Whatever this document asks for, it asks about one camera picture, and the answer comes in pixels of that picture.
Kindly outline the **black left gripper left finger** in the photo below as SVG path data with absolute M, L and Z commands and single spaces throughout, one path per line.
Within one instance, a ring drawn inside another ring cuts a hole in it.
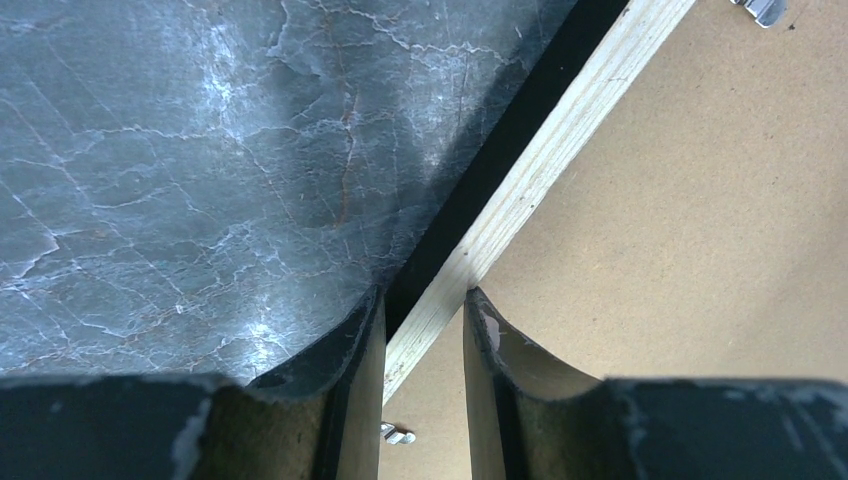
M 247 385 L 217 373 L 1 381 L 5 479 L 374 479 L 382 291 Z

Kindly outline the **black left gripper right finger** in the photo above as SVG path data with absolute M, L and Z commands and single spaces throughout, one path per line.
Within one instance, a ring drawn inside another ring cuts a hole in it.
M 595 378 L 464 302 L 476 479 L 843 479 L 847 387 L 778 378 Z

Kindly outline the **light wooden picture frame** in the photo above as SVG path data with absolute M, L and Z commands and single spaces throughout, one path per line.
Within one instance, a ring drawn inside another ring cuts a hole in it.
M 392 397 L 691 8 L 580 1 L 386 295 Z

